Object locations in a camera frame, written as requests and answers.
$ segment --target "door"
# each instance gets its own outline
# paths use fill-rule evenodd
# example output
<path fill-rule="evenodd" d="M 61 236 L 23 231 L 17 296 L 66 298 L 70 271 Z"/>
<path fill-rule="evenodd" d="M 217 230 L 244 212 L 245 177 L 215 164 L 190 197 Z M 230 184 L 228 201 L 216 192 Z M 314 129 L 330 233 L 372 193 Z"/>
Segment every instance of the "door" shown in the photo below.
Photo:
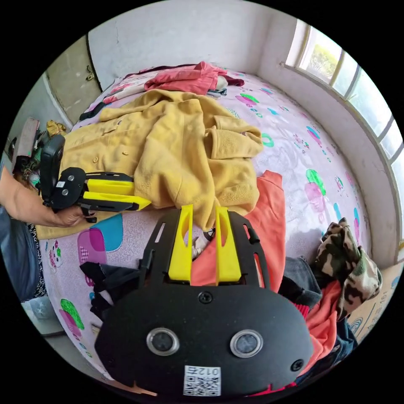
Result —
<path fill-rule="evenodd" d="M 67 48 L 48 68 L 52 92 L 75 124 L 101 94 L 88 54 L 86 36 Z"/>

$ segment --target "screw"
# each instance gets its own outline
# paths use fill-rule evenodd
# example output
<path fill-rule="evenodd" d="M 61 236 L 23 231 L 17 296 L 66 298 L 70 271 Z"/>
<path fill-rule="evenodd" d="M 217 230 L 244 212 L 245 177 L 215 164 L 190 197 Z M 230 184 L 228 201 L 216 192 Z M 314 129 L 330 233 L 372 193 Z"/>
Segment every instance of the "screw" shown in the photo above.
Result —
<path fill-rule="evenodd" d="M 203 304 L 209 304 L 213 300 L 213 296 L 210 292 L 201 292 L 198 299 Z"/>
<path fill-rule="evenodd" d="M 304 364 L 303 359 L 298 359 L 297 361 L 294 361 L 292 363 L 292 366 L 290 367 L 290 370 L 292 372 L 298 372 L 303 367 L 303 364 Z"/>

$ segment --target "yellow plastic part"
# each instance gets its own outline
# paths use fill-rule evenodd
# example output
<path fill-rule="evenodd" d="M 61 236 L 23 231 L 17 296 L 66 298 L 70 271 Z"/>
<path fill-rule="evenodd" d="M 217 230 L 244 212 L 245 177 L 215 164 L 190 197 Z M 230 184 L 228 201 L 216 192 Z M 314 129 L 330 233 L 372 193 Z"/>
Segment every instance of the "yellow plastic part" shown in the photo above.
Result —
<path fill-rule="evenodd" d="M 87 187 L 90 192 L 100 194 L 133 195 L 135 191 L 135 184 L 132 181 L 91 179 L 87 181 Z"/>
<path fill-rule="evenodd" d="M 216 208 L 216 286 L 222 282 L 239 282 L 241 269 L 237 257 L 229 212 Z"/>
<path fill-rule="evenodd" d="M 168 277 L 172 281 L 191 281 L 192 216 L 193 206 L 182 206 L 177 233 L 175 235 L 173 253 L 171 255 L 170 267 L 168 269 Z M 184 242 L 186 232 L 188 232 L 188 245 Z"/>
<path fill-rule="evenodd" d="M 136 197 L 134 195 L 104 194 L 99 192 L 85 192 L 83 194 L 83 199 L 92 199 L 96 201 L 137 203 L 139 205 L 138 210 L 142 210 L 146 206 L 151 204 L 151 202 L 148 201 L 147 199 Z"/>

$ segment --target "window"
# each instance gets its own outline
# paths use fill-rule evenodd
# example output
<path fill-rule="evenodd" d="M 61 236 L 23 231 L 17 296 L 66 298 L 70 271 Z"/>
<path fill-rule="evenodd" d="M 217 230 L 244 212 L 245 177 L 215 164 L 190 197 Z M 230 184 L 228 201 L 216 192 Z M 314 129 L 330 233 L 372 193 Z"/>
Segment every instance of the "window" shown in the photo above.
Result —
<path fill-rule="evenodd" d="M 391 165 L 394 178 L 399 191 L 399 200 L 401 204 L 401 215 L 404 215 L 404 151 L 401 151 L 397 159 Z M 401 225 L 401 239 L 404 240 L 404 226 Z"/>
<path fill-rule="evenodd" d="M 375 83 L 338 44 L 303 21 L 298 21 L 286 64 L 323 82 L 344 101 L 347 109 L 354 109 L 367 123 L 382 156 L 391 166 L 401 206 L 401 239 L 404 239 L 404 144 Z"/>
<path fill-rule="evenodd" d="M 348 101 L 379 136 L 391 117 L 391 111 L 374 82 L 362 69 Z"/>
<path fill-rule="evenodd" d="M 390 129 L 387 131 L 385 137 L 382 139 L 380 144 L 382 145 L 389 159 L 394 156 L 395 152 L 403 144 L 403 139 L 401 137 L 399 127 L 395 120 L 391 124 Z"/>
<path fill-rule="evenodd" d="M 344 96 L 347 93 L 349 86 L 354 79 L 353 77 L 355 76 L 357 68 L 358 64 L 350 55 L 345 53 L 343 55 L 341 69 L 335 79 L 334 85 L 332 86 L 340 95 Z"/>
<path fill-rule="evenodd" d="M 342 49 L 315 28 L 310 30 L 300 68 L 329 83 L 334 75 Z"/>

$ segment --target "green trees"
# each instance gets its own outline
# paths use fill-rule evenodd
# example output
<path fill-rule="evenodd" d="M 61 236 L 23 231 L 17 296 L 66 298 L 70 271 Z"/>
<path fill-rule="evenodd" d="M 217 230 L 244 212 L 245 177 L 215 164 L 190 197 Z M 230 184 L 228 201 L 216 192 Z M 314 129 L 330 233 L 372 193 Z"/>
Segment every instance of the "green trees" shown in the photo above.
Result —
<path fill-rule="evenodd" d="M 337 67 L 338 60 L 327 49 L 316 44 L 311 55 L 309 66 L 317 73 L 331 79 Z"/>

